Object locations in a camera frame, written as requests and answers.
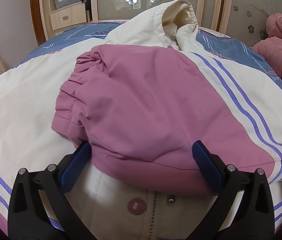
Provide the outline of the wardrobe with frosted sliding doors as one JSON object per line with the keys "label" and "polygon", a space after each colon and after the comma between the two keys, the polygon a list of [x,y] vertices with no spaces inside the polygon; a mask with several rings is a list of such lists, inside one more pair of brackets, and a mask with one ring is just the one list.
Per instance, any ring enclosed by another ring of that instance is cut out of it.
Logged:
{"label": "wardrobe with frosted sliding doors", "polygon": [[[87,22],[129,20],[134,16],[173,0],[86,0]],[[236,38],[248,46],[265,39],[265,23],[269,16],[281,13],[282,0],[188,0],[193,6],[200,27]],[[53,30],[51,12],[57,10],[54,0],[39,0],[46,39],[72,25]]]}

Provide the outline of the blue striped bed sheet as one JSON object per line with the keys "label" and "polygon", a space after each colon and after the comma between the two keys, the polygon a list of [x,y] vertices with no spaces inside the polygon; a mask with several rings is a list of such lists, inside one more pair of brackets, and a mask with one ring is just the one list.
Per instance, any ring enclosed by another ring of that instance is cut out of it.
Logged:
{"label": "blue striped bed sheet", "polygon": [[[68,46],[90,38],[100,38],[103,40],[107,37],[110,31],[120,25],[122,25],[121,22],[105,21],[79,25],[78,27],[66,29],[31,51],[29,55],[21,61],[21,64],[32,58],[49,53],[55,53]],[[206,51],[214,53],[222,59],[233,60],[237,63],[244,64],[263,72],[282,90],[282,80],[273,68],[262,56],[255,53],[251,48],[248,48],[248,46],[243,42],[234,38],[218,36],[213,34],[211,30],[203,29],[198,31],[196,41],[198,41]]]}

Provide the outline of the brown wooden door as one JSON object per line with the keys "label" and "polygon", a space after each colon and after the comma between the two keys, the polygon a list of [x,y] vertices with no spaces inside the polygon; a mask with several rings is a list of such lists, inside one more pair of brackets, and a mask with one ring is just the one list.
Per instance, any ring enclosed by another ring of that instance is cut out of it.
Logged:
{"label": "brown wooden door", "polygon": [[40,4],[39,0],[30,0],[30,9],[31,9],[31,17],[32,17],[32,24],[34,29],[34,34],[37,40],[38,45],[46,42],[42,18],[40,14]]}

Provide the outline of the white and pink hooded jacket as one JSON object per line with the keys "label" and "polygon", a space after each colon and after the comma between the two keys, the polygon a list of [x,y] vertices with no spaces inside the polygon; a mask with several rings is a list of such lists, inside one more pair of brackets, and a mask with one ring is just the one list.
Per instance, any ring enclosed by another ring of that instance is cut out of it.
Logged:
{"label": "white and pink hooded jacket", "polygon": [[196,41],[187,0],[0,74],[0,239],[21,168],[91,158],[66,198],[95,239],[188,239],[217,194],[192,146],[265,171],[282,239],[282,90]]}

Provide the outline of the wardrobe drawer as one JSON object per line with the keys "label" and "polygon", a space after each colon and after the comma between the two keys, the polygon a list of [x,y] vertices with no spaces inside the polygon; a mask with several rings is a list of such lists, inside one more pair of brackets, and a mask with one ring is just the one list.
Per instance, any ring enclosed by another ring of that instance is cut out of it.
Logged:
{"label": "wardrobe drawer", "polygon": [[72,25],[86,23],[87,11],[84,3],[75,3],[61,9],[57,9],[50,14],[53,30],[62,29]]}

